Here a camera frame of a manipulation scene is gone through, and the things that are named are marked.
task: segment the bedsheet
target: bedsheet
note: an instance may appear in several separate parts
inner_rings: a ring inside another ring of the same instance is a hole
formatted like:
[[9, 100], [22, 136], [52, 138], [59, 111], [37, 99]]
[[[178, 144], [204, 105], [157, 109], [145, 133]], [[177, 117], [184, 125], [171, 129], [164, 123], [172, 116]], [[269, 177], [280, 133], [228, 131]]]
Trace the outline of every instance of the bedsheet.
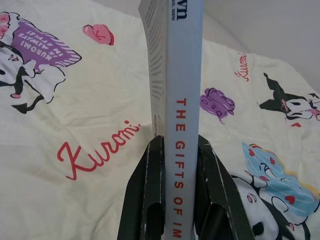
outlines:
[[[290, 65], [203, 40], [199, 133], [257, 240], [318, 239], [320, 94]], [[0, 233], [115, 240], [152, 139], [141, 20], [89, 0], [0, 6]]]

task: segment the book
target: book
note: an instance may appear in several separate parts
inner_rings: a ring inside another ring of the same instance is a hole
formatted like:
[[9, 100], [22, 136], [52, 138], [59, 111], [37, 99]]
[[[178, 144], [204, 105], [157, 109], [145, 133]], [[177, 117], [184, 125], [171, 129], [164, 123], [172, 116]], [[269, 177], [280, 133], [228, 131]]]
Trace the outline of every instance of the book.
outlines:
[[203, 0], [141, 0], [152, 127], [164, 136], [165, 240], [193, 240]]

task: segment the white book spine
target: white book spine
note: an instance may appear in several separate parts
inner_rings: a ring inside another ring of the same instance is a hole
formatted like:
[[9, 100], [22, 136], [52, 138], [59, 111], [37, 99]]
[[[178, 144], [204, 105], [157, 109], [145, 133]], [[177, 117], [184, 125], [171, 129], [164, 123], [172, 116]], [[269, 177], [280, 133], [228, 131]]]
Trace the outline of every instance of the white book spine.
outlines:
[[193, 240], [203, 0], [167, 0], [165, 240]]

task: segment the red cursive text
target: red cursive text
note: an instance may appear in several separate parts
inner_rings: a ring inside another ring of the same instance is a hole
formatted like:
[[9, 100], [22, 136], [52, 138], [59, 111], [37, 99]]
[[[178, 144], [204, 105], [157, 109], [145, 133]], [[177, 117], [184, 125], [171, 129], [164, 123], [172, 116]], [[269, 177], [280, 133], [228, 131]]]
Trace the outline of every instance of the red cursive text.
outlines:
[[110, 153], [116, 154], [119, 151], [119, 148], [126, 144], [126, 140], [130, 140], [130, 136], [134, 136], [135, 132], [138, 132], [140, 130], [141, 125], [138, 124], [138, 126], [132, 126], [129, 125], [129, 127], [126, 127], [123, 130], [119, 130], [117, 133], [112, 134], [111, 139], [112, 141], [106, 141], [101, 142], [101, 146], [104, 150], [105, 156], [102, 156], [97, 150], [95, 150], [95, 153], [97, 154], [100, 161], [97, 161], [91, 154], [87, 154], [91, 162], [93, 163], [92, 167], [84, 167], [79, 164], [76, 164], [76, 161], [78, 159], [79, 153], [82, 149], [81, 146], [78, 146], [75, 153], [72, 153], [71, 147], [69, 143], [66, 141], [58, 150], [56, 156], [60, 162], [65, 161], [65, 159], [62, 157], [62, 154], [64, 151], [67, 152], [70, 166], [72, 170], [72, 176], [66, 176], [67, 179], [71, 180], [77, 180], [77, 170], [83, 171], [83, 172], [93, 172], [96, 170], [97, 167], [102, 167], [105, 162], [108, 162], [110, 160]]
[[247, 55], [245, 53], [240, 53], [238, 52], [241, 57], [240, 57], [240, 71], [234, 72], [234, 74], [239, 77], [245, 79], [246, 82], [249, 81], [249, 78], [247, 77], [249, 74], [248, 71], [248, 59]]

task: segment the purple skull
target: purple skull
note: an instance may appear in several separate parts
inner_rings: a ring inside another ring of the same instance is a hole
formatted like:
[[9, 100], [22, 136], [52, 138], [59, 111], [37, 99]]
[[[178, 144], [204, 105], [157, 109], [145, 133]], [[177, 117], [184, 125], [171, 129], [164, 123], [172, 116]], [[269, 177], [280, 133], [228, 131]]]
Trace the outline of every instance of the purple skull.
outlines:
[[235, 102], [226, 97], [222, 91], [215, 88], [207, 88], [204, 93], [205, 95], [200, 98], [200, 107], [208, 113], [216, 115], [222, 124], [224, 124], [222, 119], [228, 113], [234, 115]]

